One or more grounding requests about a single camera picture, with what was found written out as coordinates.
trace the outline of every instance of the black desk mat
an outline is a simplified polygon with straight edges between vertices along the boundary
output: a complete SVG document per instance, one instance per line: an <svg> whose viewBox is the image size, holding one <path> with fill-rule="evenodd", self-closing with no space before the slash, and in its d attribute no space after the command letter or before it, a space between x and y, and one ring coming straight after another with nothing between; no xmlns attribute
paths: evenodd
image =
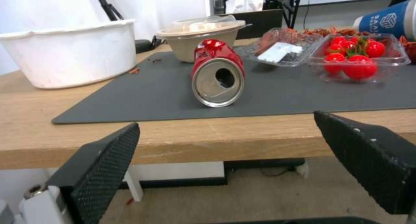
<svg viewBox="0 0 416 224"><path fill-rule="evenodd" d="M273 67L244 61L247 77L232 105L210 108L192 93L193 64L156 53L52 120L54 124L260 116L416 107L416 66L397 67L383 84L323 82L307 65Z"/></svg>

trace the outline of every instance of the white table leg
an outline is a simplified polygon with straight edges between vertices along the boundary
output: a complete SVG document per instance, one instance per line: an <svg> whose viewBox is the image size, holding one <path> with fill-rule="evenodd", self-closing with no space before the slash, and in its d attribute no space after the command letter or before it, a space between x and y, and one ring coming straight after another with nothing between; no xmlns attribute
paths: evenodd
<svg viewBox="0 0 416 224"><path fill-rule="evenodd" d="M134 201L141 201L141 199L143 198L143 189L140 186L138 174L134 166L129 166L129 169L127 169L124 179L126 180L127 185L129 186L129 190L131 192L131 196L133 196Z"/></svg>

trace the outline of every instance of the cherry tomato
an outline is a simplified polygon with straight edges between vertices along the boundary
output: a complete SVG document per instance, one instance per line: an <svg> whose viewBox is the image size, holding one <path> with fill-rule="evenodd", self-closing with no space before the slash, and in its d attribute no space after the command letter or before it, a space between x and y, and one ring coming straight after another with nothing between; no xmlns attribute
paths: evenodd
<svg viewBox="0 0 416 224"><path fill-rule="evenodd" d="M339 45L341 45L341 47L345 50L355 48L355 44L352 41L343 41Z"/></svg>
<svg viewBox="0 0 416 224"><path fill-rule="evenodd" d="M380 58L386 52L386 47L380 42L370 41L365 52L369 58Z"/></svg>
<svg viewBox="0 0 416 224"><path fill-rule="evenodd" d="M367 79L377 73L377 64L363 55L353 55L348 58L350 65L344 66L343 72L350 79Z"/></svg>
<svg viewBox="0 0 416 224"><path fill-rule="evenodd" d="M331 41L331 45L339 45L341 42L346 41L344 36L337 36Z"/></svg>
<svg viewBox="0 0 416 224"><path fill-rule="evenodd" d="M353 42L354 45L357 46L358 45L358 40L359 40L359 37L358 36L354 36L349 41Z"/></svg>
<svg viewBox="0 0 416 224"><path fill-rule="evenodd" d="M330 45L325 50L325 55L331 54L331 53L341 53L342 55L345 55L345 50L342 48L341 45Z"/></svg>
<svg viewBox="0 0 416 224"><path fill-rule="evenodd" d="M333 63L333 65L324 65L325 70L329 74L338 74L342 70L342 65L334 64L345 61L345 56L341 53L331 53L324 58L325 63Z"/></svg>

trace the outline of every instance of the red soda can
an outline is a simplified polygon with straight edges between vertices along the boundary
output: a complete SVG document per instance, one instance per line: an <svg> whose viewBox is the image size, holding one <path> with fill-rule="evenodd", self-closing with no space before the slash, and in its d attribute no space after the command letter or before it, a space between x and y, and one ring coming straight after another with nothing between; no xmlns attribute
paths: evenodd
<svg viewBox="0 0 416 224"><path fill-rule="evenodd" d="M195 49L192 91L210 107L235 102L244 89L245 70L241 58L223 41L206 39Z"/></svg>

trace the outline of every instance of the plastic food container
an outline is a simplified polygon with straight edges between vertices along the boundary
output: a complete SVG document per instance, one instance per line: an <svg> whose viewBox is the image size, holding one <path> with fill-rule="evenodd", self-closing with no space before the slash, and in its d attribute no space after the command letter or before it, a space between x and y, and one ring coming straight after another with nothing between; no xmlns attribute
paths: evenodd
<svg viewBox="0 0 416 224"><path fill-rule="evenodd" d="M261 63L295 67L307 61L321 40L322 36L319 34L307 35L292 29L273 28L259 40L237 49L237 52Z"/></svg>
<svg viewBox="0 0 416 224"><path fill-rule="evenodd" d="M194 62L194 50L201 41L218 39L232 47L238 30L244 27L245 21L235 20L233 15L212 16L176 21L156 35L168 42L179 60Z"/></svg>
<svg viewBox="0 0 416 224"><path fill-rule="evenodd" d="M318 45L314 52L310 55L309 64L316 71L319 77L325 81L336 82L383 82L388 78L398 66L407 65L410 63L410 59L407 56L403 45L392 34L370 34L368 36L362 36L365 39L374 39L377 42L381 42L385 45L385 52L379 58L371 58L376 65L376 73L368 78L352 78L351 75L347 76L346 73L351 72L351 69L367 69L369 63L366 62L327 62L324 60L325 50L330 45L331 41L340 34L330 34ZM352 36L344 36L347 40L350 40ZM326 66L330 66L332 69L340 70L337 74L330 74Z"/></svg>
<svg viewBox="0 0 416 224"><path fill-rule="evenodd" d="M134 20L0 34L0 42L38 88L85 85L136 65Z"/></svg>

